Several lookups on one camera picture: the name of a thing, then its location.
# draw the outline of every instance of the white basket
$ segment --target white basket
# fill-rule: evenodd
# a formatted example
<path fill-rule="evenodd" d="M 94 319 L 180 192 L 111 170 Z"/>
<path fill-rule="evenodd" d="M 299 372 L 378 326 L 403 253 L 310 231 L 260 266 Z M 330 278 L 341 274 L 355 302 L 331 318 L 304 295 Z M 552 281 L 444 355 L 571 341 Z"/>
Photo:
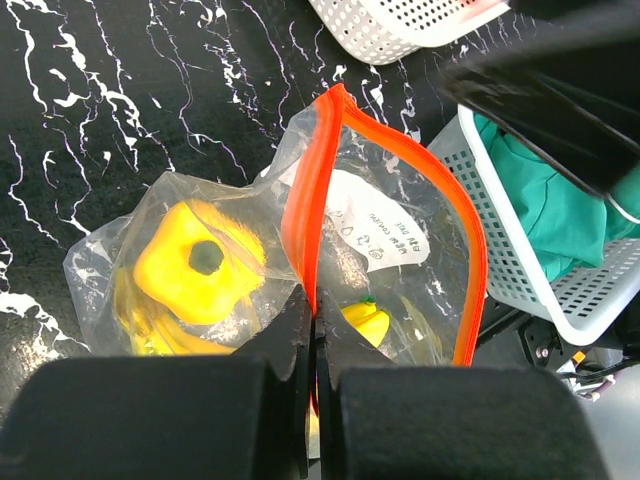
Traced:
<path fill-rule="evenodd" d="M 611 242 L 601 268 L 575 268 L 549 284 L 480 139 L 473 112 L 459 107 L 429 150 L 447 164 L 478 210 L 489 249 L 489 294 L 552 321 L 573 345 L 595 342 L 640 290 L 640 240 Z"/>
<path fill-rule="evenodd" d="M 309 0 L 340 45 L 372 65 L 445 45 L 509 9 L 504 0 Z"/>

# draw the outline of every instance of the green fabric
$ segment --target green fabric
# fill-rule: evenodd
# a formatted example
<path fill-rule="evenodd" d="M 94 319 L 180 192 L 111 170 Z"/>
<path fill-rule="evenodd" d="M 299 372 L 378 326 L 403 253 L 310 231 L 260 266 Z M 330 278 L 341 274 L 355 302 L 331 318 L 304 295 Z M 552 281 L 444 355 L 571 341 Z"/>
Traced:
<path fill-rule="evenodd" d="M 584 193 L 485 117 L 476 115 L 475 123 L 550 282 L 577 265 L 601 266 L 606 242 L 640 237 L 640 226 L 625 219 L 610 202 Z M 640 218 L 640 168 L 612 196 Z"/>

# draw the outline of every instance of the yellow toy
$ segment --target yellow toy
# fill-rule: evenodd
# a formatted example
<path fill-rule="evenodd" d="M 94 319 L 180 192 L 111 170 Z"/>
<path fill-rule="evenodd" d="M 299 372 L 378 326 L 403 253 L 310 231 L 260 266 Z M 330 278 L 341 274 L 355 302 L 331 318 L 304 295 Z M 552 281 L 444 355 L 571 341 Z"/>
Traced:
<path fill-rule="evenodd" d="M 364 298 L 361 303 L 349 305 L 342 309 L 342 314 L 371 345 L 378 348 L 389 331 L 391 323 L 389 315 L 378 310 L 371 297 Z"/>
<path fill-rule="evenodd" d="M 131 338 L 136 355 L 225 355 L 235 348 L 191 335 L 177 324 L 166 307 L 129 285 L 130 272 L 121 268 L 116 274 L 114 310 Z"/>
<path fill-rule="evenodd" d="M 242 259 L 207 226 L 243 248 Z M 146 295 L 183 322 L 213 325 L 262 284 L 255 270 L 264 264 L 262 244 L 253 232 L 212 204 L 190 200 L 167 212 L 138 258 L 133 278 Z"/>

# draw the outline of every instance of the plastic bag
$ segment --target plastic bag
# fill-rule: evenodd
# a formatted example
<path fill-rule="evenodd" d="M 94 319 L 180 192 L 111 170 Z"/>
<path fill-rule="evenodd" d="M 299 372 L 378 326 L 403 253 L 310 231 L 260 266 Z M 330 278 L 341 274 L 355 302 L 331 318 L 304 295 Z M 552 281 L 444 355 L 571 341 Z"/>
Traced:
<path fill-rule="evenodd" d="M 93 353 L 231 353 L 298 281 L 266 186 L 165 173 L 135 211 L 73 246 L 67 281 Z"/>
<path fill-rule="evenodd" d="M 360 111 L 342 85 L 287 132 L 296 138 L 285 135 L 290 148 L 264 180 L 291 185 L 282 242 L 312 305 L 316 285 L 343 313 L 375 304 L 390 319 L 379 349 L 396 363 L 469 365 L 487 250 L 464 188 L 418 143 Z"/>
<path fill-rule="evenodd" d="M 296 115 L 245 188 L 166 173 L 136 210 L 69 251 L 95 353 L 229 353 L 298 282 L 401 364 L 470 364 L 486 247 L 464 189 L 342 86 Z"/>

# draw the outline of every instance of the white label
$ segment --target white label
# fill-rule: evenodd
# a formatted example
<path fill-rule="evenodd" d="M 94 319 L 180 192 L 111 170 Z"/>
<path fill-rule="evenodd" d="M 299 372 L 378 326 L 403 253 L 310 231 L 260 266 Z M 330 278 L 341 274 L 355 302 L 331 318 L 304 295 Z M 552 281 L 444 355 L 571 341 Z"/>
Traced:
<path fill-rule="evenodd" d="M 291 186 L 297 169 L 298 162 L 279 180 Z M 429 241 L 411 215 L 357 175 L 333 171 L 325 212 L 340 237 L 367 258 L 367 272 L 419 264 L 429 256 Z"/>

